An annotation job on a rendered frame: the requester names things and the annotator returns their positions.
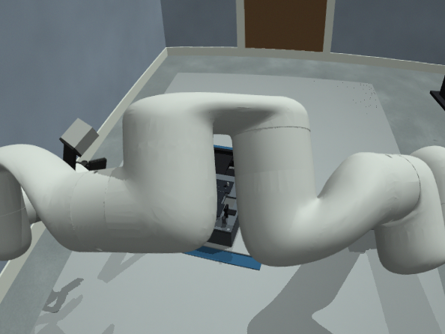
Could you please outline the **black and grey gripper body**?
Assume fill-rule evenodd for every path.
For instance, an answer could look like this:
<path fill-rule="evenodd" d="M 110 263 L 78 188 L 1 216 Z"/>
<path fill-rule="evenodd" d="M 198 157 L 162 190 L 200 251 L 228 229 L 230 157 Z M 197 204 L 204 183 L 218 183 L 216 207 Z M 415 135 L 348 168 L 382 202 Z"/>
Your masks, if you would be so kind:
<path fill-rule="evenodd" d="M 76 172 L 84 172 L 84 171 L 88 171 L 84 166 L 76 163 Z"/>

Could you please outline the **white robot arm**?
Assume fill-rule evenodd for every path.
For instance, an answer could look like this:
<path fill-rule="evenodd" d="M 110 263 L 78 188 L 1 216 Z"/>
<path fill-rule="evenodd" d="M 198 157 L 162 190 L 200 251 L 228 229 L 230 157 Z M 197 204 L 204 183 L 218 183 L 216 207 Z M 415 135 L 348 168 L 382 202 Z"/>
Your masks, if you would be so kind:
<path fill-rule="evenodd" d="M 0 148 L 0 261 L 27 252 L 30 224 L 39 221 L 74 252 L 202 247 L 217 219 L 213 135 L 220 134 L 231 136 L 240 232 L 257 262 L 318 261 L 374 228 L 390 272 L 445 264 L 441 146 L 353 154 L 317 196 L 309 117 L 291 98 L 160 94 L 128 106 L 122 127 L 122 167 L 76 173 L 76 155 L 99 136 L 79 118 L 59 139 L 63 159 L 34 145 Z"/>

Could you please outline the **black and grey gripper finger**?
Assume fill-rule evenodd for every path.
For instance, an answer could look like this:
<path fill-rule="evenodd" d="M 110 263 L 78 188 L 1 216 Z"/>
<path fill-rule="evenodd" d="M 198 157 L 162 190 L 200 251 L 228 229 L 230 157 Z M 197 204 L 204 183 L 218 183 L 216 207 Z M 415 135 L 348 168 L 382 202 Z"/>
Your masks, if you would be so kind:
<path fill-rule="evenodd" d="M 83 160 L 82 162 L 76 162 L 76 163 L 83 165 L 89 171 L 100 170 L 100 169 L 106 168 L 106 158 L 105 157 L 96 159 L 96 160 L 90 160 L 90 161 Z"/>

